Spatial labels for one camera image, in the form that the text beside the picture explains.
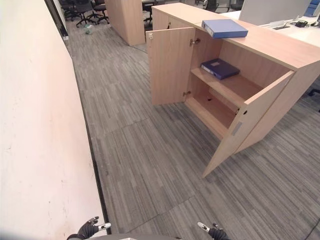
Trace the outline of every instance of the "telephone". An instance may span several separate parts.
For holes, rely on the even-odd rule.
[[[307,25],[308,25],[308,22],[304,21],[304,20],[300,20],[300,21],[296,22],[296,24],[295,24],[295,26],[298,28],[304,28]]]

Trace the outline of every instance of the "blue binder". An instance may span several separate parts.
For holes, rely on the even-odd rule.
[[[222,80],[240,73],[240,70],[238,68],[221,60],[220,58],[216,58],[216,59],[201,63],[201,68],[206,70],[208,73],[214,75],[219,80]]]
[[[202,27],[214,38],[243,38],[248,30],[231,19],[203,20]]]

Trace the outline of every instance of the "white wall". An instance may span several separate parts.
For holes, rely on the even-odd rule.
[[[44,0],[0,11],[0,232],[63,240],[103,218],[72,60]]]

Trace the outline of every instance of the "office chair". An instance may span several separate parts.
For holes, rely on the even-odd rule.
[[[75,2],[73,0],[59,0],[60,6],[63,10],[65,20],[71,18],[71,21],[74,21],[74,18],[81,18],[81,14],[76,11]]]
[[[149,17],[147,17],[146,19],[144,19],[144,22],[149,21],[149,25],[151,25],[151,21],[152,21],[152,6],[158,5],[158,1],[154,0],[152,2],[143,2],[142,3],[142,11],[147,11],[149,12]]]
[[[308,95],[309,96],[313,96],[313,95],[315,95],[315,93],[320,94],[320,89],[315,89],[314,88],[308,93]]]
[[[85,22],[85,24],[87,24],[87,22],[97,24],[95,21],[92,21],[85,16],[85,12],[93,10],[90,0],[74,0],[74,3],[77,13],[81,14],[81,20],[75,25],[77,28],[82,22]]]
[[[207,4],[205,7],[205,10],[216,13],[217,9],[227,9],[226,11],[229,11],[229,7],[227,6],[219,6],[219,3],[217,3],[217,0],[207,0]]]
[[[236,0],[234,4],[230,4],[230,8],[235,11],[240,11],[244,5],[245,0]]]
[[[96,6],[98,6],[98,5],[101,5],[101,4],[105,4],[105,1],[92,1],[92,0],[90,0],[90,2],[91,2],[91,5],[92,5],[92,8],[93,9],[95,9],[95,7]],[[92,13],[89,15],[89,16],[87,16],[87,18],[88,19],[91,19],[92,17],[94,17],[95,19],[96,18],[99,18],[99,17],[103,17],[103,15],[101,15],[101,14],[97,14],[97,13],[95,13],[94,11],[92,11]]]
[[[97,24],[100,24],[101,20],[106,20],[106,22],[109,24],[109,17],[106,16],[105,10],[107,10],[105,5],[105,0],[95,0],[95,6],[93,8],[96,12],[102,12],[102,17],[99,17]]]

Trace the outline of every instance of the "open cabinet door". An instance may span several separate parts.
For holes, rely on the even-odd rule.
[[[206,167],[203,177],[236,152],[294,74],[295,72],[290,70],[244,102]]]
[[[194,27],[147,31],[152,104],[172,104],[186,99]]]

